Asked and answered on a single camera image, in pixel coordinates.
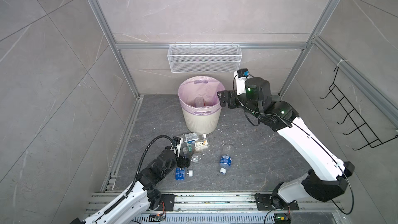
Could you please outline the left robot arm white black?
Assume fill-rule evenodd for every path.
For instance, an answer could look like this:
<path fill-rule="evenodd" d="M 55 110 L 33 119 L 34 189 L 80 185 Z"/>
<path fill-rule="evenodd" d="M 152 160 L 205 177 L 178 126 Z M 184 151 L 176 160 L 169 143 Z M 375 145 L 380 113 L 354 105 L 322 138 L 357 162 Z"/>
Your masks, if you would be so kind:
<path fill-rule="evenodd" d="M 136 216 L 161 204 L 158 184 L 177 167 L 190 166 L 190 155 L 170 146 L 138 173 L 136 179 L 105 207 L 84 220 L 74 219 L 72 224 L 128 224 Z"/>

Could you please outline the cream ribbed waste bin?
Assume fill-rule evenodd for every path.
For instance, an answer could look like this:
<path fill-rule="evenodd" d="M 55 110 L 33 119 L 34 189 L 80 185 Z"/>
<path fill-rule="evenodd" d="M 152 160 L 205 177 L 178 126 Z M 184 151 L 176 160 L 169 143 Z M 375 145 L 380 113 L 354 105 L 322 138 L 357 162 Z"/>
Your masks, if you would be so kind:
<path fill-rule="evenodd" d="M 195 76 L 185 80 L 178 88 L 184 120 L 191 132 L 212 133 L 218 124 L 221 105 L 217 93 L 224 85 L 209 76 Z"/>

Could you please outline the aluminium rail base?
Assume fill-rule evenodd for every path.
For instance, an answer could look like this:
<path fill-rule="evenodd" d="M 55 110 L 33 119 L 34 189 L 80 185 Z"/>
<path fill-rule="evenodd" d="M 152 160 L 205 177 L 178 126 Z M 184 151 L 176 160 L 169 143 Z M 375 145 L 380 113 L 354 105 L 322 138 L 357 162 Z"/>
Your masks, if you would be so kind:
<path fill-rule="evenodd" d="M 162 205 L 134 224 L 348 224 L 331 202 L 306 199 L 283 210 L 258 201 L 266 192 L 165 192 Z"/>

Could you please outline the pink bin liner bag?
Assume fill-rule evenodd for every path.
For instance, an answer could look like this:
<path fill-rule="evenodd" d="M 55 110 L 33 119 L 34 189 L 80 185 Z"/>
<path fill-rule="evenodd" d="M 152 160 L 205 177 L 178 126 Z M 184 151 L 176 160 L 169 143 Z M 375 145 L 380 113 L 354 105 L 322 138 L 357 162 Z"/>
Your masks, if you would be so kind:
<path fill-rule="evenodd" d="M 195 76 L 185 80 L 178 88 L 178 97 L 182 109 L 197 116 L 212 115 L 221 109 L 218 91 L 224 91 L 224 85 L 215 78 L 209 76 Z M 196 97 L 204 98 L 205 106 L 195 108 Z"/>

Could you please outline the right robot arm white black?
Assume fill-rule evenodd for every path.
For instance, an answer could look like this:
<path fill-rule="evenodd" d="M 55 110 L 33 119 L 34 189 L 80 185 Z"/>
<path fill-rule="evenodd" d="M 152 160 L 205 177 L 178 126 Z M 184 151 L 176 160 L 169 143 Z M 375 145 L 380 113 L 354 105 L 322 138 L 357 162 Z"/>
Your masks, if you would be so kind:
<path fill-rule="evenodd" d="M 217 96 L 221 107 L 241 108 L 246 118 L 257 119 L 255 125 L 263 123 L 282 136 L 311 167 L 303 176 L 275 187 L 269 197 L 273 208 L 283 209 L 295 200 L 308 197 L 321 202 L 334 201 L 352 189 L 349 177 L 354 173 L 354 165 L 329 151 L 289 103 L 271 94 L 267 80 L 237 75 L 233 89 L 219 91 Z"/>

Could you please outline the blue Fiji water bottle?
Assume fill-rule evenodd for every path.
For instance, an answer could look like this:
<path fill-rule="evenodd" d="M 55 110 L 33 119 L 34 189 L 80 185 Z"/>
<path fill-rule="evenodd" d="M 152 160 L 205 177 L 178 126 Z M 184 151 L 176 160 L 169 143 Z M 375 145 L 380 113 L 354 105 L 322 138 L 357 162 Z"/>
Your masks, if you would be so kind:
<path fill-rule="evenodd" d="M 204 98 L 201 97 L 201 96 L 196 97 L 195 100 L 194 100 L 194 106 L 195 106 L 195 108 L 204 107 L 205 106 Z"/>

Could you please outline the clear bottle blue label upright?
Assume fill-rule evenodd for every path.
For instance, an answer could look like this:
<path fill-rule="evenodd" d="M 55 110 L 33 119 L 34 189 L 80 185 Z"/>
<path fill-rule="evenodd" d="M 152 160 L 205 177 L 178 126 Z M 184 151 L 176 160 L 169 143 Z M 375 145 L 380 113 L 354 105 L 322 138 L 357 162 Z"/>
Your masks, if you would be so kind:
<path fill-rule="evenodd" d="M 235 147 L 231 144 L 225 144 L 219 161 L 220 174 L 225 175 L 227 171 L 231 168 L 232 158 L 234 156 Z"/>

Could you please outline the clear bottle white barcode label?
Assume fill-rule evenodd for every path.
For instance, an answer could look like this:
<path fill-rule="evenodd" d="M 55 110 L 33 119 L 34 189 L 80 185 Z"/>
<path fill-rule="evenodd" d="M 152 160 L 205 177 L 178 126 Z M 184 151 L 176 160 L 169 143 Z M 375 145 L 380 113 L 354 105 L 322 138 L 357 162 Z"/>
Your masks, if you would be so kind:
<path fill-rule="evenodd" d="M 182 134 L 180 136 L 180 144 L 182 144 L 182 143 L 192 144 L 192 143 L 197 142 L 199 139 L 200 139 L 200 137 L 196 132 Z"/>

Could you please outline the crushed bottle blue label lower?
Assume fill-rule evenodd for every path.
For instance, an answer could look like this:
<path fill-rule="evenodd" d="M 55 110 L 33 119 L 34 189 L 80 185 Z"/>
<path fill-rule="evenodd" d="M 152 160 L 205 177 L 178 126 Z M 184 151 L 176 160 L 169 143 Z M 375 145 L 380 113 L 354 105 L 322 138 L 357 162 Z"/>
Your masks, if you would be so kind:
<path fill-rule="evenodd" d="M 179 168 L 179 167 L 177 167 L 175 170 L 175 179 L 177 181 L 185 180 L 186 177 L 192 177 L 192 176 L 193 176 L 193 170 L 188 170 L 186 168 Z"/>

